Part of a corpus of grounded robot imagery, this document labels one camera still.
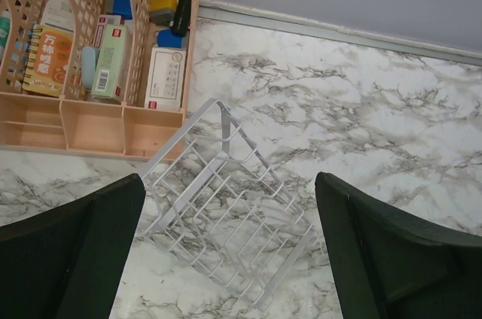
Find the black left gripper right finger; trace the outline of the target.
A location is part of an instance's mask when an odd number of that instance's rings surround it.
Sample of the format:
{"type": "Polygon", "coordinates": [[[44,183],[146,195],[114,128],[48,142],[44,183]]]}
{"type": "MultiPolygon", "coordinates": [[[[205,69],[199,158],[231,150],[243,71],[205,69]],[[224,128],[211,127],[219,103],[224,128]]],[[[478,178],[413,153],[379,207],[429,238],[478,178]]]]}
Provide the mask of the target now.
{"type": "Polygon", "coordinates": [[[481,237],[375,199],[331,173],[316,202],[344,318],[479,318],[481,237]]]}

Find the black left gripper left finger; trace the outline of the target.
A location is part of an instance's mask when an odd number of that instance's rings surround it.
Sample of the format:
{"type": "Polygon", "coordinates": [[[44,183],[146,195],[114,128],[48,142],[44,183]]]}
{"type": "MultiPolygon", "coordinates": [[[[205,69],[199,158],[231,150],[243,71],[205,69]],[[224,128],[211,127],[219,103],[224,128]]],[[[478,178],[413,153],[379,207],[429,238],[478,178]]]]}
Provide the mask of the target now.
{"type": "Polygon", "coordinates": [[[145,202],[137,174],[1,227],[3,318],[107,318],[145,202]]]}

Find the peach plastic desk organizer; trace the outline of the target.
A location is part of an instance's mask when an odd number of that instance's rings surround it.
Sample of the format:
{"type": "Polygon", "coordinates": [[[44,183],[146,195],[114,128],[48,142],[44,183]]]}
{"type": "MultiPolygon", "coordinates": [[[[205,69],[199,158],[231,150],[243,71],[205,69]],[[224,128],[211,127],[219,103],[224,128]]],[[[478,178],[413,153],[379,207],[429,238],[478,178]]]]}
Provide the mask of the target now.
{"type": "MultiPolygon", "coordinates": [[[[29,31],[41,20],[48,0],[1,0],[11,15],[9,37],[1,62],[1,145],[15,149],[147,160],[176,133],[186,119],[194,44],[189,43],[182,102],[174,111],[144,106],[154,46],[151,0],[130,0],[133,48],[127,66],[127,89],[119,104],[90,102],[81,84],[81,49],[91,44],[106,0],[68,0],[74,18],[66,79],[57,97],[35,96],[21,87],[27,66],[29,31]]],[[[199,0],[191,2],[197,20],[199,0]]]]}

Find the green stationery box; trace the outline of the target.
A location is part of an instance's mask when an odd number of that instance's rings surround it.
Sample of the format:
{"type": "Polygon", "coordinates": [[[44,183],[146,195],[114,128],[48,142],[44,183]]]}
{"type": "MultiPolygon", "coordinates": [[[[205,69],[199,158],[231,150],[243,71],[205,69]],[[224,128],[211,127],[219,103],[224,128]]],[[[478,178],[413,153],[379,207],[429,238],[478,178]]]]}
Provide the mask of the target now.
{"type": "Polygon", "coordinates": [[[125,25],[109,24],[105,27],[91,90],[92,97],[116,103],[123,101],[132,38],[125,25]]]}

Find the orange spiral notebook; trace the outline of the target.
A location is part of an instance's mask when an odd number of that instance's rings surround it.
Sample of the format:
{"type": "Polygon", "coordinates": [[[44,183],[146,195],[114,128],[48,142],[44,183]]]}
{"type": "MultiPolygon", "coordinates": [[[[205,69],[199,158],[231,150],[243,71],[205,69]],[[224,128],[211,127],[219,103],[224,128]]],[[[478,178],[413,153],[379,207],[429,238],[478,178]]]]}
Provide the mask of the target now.
{"type": "Polygon", "coordinates": [[[35,24],[29,36],[22,88],[32,94],[59,97],[72,50],[71,32],[35,24]]]}

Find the white cardboard box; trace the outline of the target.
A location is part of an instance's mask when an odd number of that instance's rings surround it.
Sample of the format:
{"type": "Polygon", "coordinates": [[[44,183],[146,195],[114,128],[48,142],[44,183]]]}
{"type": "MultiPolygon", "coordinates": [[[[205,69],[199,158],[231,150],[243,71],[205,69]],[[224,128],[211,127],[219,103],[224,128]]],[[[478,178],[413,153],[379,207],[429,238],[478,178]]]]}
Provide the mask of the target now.
{"type": "Polygon", "coordinates": [[[180,109],[186,56],[186,50],[152,48],[145,93],[146,108],[160,111],[180,109]]]}

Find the blue grey eraser block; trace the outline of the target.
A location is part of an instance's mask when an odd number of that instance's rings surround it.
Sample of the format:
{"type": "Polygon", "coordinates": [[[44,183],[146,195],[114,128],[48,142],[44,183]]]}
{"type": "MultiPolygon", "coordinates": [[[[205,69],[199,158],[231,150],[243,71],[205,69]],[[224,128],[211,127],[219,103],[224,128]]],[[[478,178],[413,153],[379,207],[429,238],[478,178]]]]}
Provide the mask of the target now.
{"type": "Polygon", "coordinates": [[[118,15],[124,20],[131,20],[133,13],[130,0],[105,0],[105,14],[118,15]]]}

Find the black yellow highlighter marker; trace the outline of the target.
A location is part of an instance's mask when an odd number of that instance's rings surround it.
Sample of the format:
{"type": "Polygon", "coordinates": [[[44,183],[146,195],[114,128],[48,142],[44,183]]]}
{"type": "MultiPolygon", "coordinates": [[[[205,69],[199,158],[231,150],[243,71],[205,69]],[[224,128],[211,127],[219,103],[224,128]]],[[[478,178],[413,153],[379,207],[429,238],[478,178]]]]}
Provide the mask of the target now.
{"type": "Polygon", "coordinates": [[[191,2],[192,0],[178,0],[171,27],[174,35],[185,37],[188,33],[191,21],[191,2]]]}

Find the yellow grey stamp block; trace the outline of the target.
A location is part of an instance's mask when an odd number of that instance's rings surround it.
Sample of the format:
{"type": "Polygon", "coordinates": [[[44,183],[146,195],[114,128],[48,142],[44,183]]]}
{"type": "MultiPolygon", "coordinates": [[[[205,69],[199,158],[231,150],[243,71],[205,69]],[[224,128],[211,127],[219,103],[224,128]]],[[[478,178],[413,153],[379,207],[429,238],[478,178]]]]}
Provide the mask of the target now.
{"type": "Polygon", "coordinates": [[[169,26],[176,9],[177,0],[151,0],[149,19],[156,26],[169,26]]]}

